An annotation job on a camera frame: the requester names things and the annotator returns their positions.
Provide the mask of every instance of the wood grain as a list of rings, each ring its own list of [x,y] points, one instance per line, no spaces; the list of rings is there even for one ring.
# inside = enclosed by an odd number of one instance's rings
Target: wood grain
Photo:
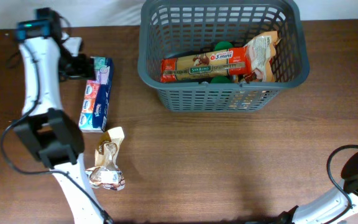
[[[137,74],[138,27],[73,29],[85,53],[112,57],[116,65],[110,128],[126,138],[117,164],[126,178],[119,192],[95,190],[116,221],[218,222],[274,217],[314,200],[332,187],[325,170],[335,148],[358,144],[358,20],[304,22],[311,71],[298,88],[284,91],[255,113],[171,113]],[[4,68],[17,50],[11,30],[0,30],[0,135],[20,116],[22,65]],[[76,121],[85,83],[60,86],[65,111]],[[86,166],[93,164],[98,134],[84,134]],[[35,163],[14,134],[12,159]],[[354,151],[333,161],[333,173]],[[349,223],[358,223],[358,215]],[[0,223],[73,223],[52,176],[16,174],[0,155]]]

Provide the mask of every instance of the wooden table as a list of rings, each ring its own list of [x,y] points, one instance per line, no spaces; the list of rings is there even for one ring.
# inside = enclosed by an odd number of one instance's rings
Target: wooden table
[[[307,81],[279,94],[255,113],[171,113],[137,74],[138,27],[73,29],[85,53],[116,65],[110,128],[126,138],[117,164],[126,178],[119,192],[95,190],[117,221],[218,222],[273,217],[332,187],[326,159],[335,148],[358,144],[358,21],[304,22],[311,65]],[[21,114],[22,65],[4,68],[17,50],[11,30],[0,30],[0,135]],[[60,85],[65,111],[77,121],[85,82]],[[85,162],[93,165],[99,134],[84,134]],[[42,169],[14,134],[6,147],[24,169]],[[338,154],[339,177],[355,151]],[[358,223],[358,215],[349,223]],[[0,223],[72,223],[52,176],[15,173],[0,155]]]

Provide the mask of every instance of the tissue box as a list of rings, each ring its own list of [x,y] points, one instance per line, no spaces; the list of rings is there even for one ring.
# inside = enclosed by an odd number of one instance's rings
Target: tissue box
[[[107,123],[114,64],[111,58],[94,57],[96,80],[86,81],[78,126],[84,133],[103,133]]]

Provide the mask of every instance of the basket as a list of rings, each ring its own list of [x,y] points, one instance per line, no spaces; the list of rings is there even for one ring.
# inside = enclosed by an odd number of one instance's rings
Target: basket
[[[277,30],[276,82],[160,83],[163,58],[210,52],[220,41],[242,47]],[[292,0],[147,0],[142,7],[138,73],[172,111],[256,111],[280,91],[303,83],[310,70],[299,9]]]

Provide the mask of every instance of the white wall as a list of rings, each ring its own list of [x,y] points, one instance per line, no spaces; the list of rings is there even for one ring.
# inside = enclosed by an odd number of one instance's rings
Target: white wall
[[[73,27],[139,25],[145,0],[0,0],[0,29],[34,18],[34,9],[51,7]],[[358,19],[358,0],[295,0],[302,20]]]

